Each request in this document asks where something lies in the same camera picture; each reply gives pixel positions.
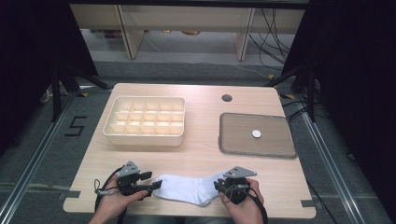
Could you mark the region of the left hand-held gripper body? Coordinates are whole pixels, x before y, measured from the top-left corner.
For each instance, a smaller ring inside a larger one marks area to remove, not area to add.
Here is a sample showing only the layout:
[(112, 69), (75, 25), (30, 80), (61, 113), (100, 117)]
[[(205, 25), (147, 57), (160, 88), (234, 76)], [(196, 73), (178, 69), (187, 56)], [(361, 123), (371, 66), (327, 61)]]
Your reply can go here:
[(119, 171), (117, 186), (120, 193), (129, 196), (138, 191), (146, 190), (146, 187), (137, 184), (140, 177), (140, 169), (132, 161), (128, 161)]

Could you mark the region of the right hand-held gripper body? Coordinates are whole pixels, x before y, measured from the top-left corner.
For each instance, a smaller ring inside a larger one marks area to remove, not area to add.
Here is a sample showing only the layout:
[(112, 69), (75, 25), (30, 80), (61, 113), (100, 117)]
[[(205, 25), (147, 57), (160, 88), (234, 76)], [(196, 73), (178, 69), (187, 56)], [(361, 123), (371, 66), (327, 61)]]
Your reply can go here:
[(257, 173), (249, 169), (235, 166), (224, 173), (224, 179), (221, 183), (221, 191), (234, 204), (240, 204), (247, 197), (250, 190), (248, 177), (256, 176)]

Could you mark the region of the white sock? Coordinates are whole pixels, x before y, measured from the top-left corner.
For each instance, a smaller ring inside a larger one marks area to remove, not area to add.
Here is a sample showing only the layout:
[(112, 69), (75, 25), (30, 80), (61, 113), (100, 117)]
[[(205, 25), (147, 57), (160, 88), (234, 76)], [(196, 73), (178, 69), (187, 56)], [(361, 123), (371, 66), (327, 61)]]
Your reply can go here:
[(206, 206), (219, 195), (214, 182), (223, 178), (223, 173), (208, 177), (186, 177), (180, 175), (160, 175), (162, 182), (154, 195), (165, 200)]

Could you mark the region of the person's left hand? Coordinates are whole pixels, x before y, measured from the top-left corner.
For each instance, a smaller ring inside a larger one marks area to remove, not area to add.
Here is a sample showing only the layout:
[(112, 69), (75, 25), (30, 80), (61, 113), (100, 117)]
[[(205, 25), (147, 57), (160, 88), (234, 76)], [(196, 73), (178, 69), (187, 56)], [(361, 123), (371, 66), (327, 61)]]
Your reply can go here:
[(113, 193), (104, 196), (95, 213), (120, 215), (125, 208), (131, 203), (144, 199), (148, 195), (146, 190), (138, 191), (137, 193), (129, 196), (124, 196), (120, 193)]

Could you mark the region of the person's right hand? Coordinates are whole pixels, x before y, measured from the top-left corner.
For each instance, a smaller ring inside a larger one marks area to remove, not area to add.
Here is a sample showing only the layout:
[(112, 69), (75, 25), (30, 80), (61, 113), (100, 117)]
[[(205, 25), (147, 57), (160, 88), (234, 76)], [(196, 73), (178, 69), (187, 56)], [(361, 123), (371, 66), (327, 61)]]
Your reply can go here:
[(259, 189), (259, 182), (251, 178), (248, 178), (247, 182), (250, 184), (249, 193), (252, 195), (252, 198), (246, 197), (246, 199), (240, 204), (230, 202), (229, 198), (223, 193), (219, 194), (219, 197), (230, 214), (233, 222), (241, 217), (262, 217), (262, 211), (256, 204), (257, 201), (264, 204), (264, 198)]

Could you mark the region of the cream compartment organizer box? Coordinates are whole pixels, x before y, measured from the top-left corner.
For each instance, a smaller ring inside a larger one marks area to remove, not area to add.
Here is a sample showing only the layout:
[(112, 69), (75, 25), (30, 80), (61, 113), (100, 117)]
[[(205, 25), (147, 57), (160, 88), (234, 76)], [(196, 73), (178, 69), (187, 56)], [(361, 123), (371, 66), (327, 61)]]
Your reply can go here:
[(185, 106), (182, 97), (119, 96), (103, 134), (119, 146), (179, 146), (184, 141)]

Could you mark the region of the clear plastic tray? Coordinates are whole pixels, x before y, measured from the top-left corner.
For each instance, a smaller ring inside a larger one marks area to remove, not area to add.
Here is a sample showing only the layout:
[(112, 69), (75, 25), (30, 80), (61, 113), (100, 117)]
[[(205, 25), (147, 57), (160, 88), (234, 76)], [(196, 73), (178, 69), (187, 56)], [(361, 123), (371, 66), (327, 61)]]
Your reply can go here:
[[(254, 138), (253, 130), (262, 133)], [(286, 118), (239, 113), (219, 117), (219, 149), (225, 154), (294, 159), (297, 156)]]

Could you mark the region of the black tripod stand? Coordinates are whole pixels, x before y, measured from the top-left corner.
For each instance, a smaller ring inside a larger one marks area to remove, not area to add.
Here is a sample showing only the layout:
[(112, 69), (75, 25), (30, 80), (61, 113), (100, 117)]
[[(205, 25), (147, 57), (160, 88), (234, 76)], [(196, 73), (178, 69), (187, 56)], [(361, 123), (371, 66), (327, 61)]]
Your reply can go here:
[(295, 77), (295, 80), (291, 85), (291, 90), (294, 93), (301, 93), (303, 90), (307, 90), (306, 112), (311, 121), (315, 122), (314, 106), (316, 76), (313, 71), (313, 67), (309, 63), (302, 63), (295, 68), (290, 69), (280, 77), (272, 79), (269, 83), (264, 84), (264, 87), (274, 87), (291, 77)]
[(82, 77), (94, 86), (99, 87), (103, 90), (112, 89), (111, 85), (108, 85), (105, 82), (97, 79), (96, 77), (85, 73), (84, 71), (73, 65), (67, 63), (57, 63), (54, 66), (51, 75), (53, 121), (59, 118), (62, 112), (61, 85), (64, 85), (67, 92), (77, 93), (80, 90), (80, 86), (76, 81), (76, 77)]

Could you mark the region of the black curtain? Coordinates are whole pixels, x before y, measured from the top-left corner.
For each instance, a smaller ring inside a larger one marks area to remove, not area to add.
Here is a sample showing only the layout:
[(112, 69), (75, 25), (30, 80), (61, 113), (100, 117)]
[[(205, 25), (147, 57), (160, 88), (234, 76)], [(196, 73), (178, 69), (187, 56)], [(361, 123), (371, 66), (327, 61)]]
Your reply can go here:
[(67, 64), (97, 74), (71, 0), (0, 0), (0, 157)]
[(328, 112), (396, 223), (396, 0), (308, 0), (284, 68), (310, 51)]

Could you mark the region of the beige wooden desk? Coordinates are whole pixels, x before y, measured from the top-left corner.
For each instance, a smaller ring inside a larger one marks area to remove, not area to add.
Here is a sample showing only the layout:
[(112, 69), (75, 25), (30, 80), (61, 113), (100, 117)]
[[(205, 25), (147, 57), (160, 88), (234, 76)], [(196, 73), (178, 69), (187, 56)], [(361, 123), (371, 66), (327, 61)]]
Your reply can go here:
[(302, 9), (241, 7), (159, 7), (72, 4), (81, 29), (119, 30), (130, 59), (136, 57), (146, 30), (232, 33), (236, 58), (245, 60), (252, 33), (294, 35)]

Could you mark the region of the aluminium floor rail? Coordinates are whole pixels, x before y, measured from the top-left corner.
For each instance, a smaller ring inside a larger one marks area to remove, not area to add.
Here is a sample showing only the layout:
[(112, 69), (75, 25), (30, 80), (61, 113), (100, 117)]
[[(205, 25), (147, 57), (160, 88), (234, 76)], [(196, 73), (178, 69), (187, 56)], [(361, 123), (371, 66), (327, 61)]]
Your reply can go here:
[(77, 95), (75, 93), (68, 93), (65, 96), (64, 102), (61, 106), (61, 112), (59, 113), (58, 117), (51, 122), (44, 137), (35, 150), (33, 157), (25, 165), (21, 177), (14, 185), (12, 191), (9, 193), (5, 203), (1, 206), (0, 224), (8, 224), (13, 218), (26, 190), (28, 189), (33, 177), (35, 176), (35, 173), (38, 170), (38, 167), (45, 158), (54, 137), (60, 129), (70, 105), (75, 101), (76, 97)]
[(346, 210), (346, 214), (348, 215), (351, 223), (366, 224), (361, 214), (361, 210), (359, 209), (356, 200), (353, 198), (353, 195), (347, 186), (345, 179), (340, 173), (335, 160), (332, 157), (332, 154), (318, 129), (317, 124), (311, 119), (307, 112), (304, 112), (302, 117), (304, 118), (304, 123), (307, 127), (307, 130), (310, 132), (310, 135), (318, 150), (318, 154), (324, 163), (332, 184)]

